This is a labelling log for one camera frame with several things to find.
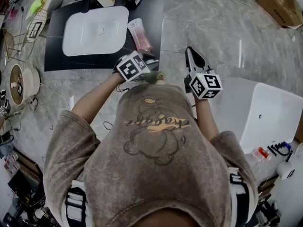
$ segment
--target backpack strap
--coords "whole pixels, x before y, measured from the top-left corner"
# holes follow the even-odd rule
[[[238,175],[238,168],[229,167],[232,217],[230,227],[243,227],[254,212],[252,188]]]
[[[85,203],[84,183],[73,180],[65,200],[66,219],[70,227],[86,227]]]

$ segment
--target white box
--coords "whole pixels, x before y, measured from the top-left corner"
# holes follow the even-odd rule
[[[132,52],[125,60],[121,61],[117,65],[117,69],[127,82],[139,80],[150,73],[137,51]]]
[[[196,73],[189,85],[198,99],[214,98],[223,89],[215,74]]]

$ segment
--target white sink basin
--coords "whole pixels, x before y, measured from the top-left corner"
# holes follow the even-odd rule
[[[244,153],[294,139],[303,98],[255,81],[223,80],[214,118],[218,129],[233,131]]]
[[[65,24],[62,50],[66,56],[112,54],[126,40],[128,10],[122,6],[76,13]]]

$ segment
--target black countertop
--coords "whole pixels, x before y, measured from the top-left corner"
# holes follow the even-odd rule
[[[116,0],[115,6],[125,6],[125,1]],[[52,13],[46,41],[44,71],[113,68],[121,56],[136,50],[133,37],[127,30],[123,48],[114,54],[66,56],[62,51],[65,23],[72,14],[80,12],[81,8],[82,1],[79,1],[56,9]],[[128,9],[128,22],[135,18],[142,19],[147,37],[153,46],[153,54],[158,59],[160,58],[163,9],[164,0],[142,0],[136,9]]]

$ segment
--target black strap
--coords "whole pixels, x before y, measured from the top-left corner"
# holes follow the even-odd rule
[[[237,194],[237,222],[236,227],[245,226],[248,220],[248,213],[250,208],[250,194],[246,184],[241,183],[245,189],[244,194]]]
[[[86,226],[86,223],[85,223],[85,217],[86,217],[86,215],[85,215],[85,202],[86,202],[85,192],[81,188],[75,187],[75,188],[71,188],[68,191],[68,193],[74,193],[76,195],[82,196],[83,197],[83,202],[82,202],[82,205],[78,205],[78,204],[68,202],[67,199],[68,199],[69,195],[68,194],[66,195],[65,204],[66,204],[67,222],[68,222],[70,227],[85,227]],[[68,214],[67,214],[68,206],[72,206],[72,207],[76,207],[78,209],[82,209],[82,219],[81,219],[81,221],[77,221],[77,220],[74,220],[74,219],[71,219],[71,218],[68,217]]]

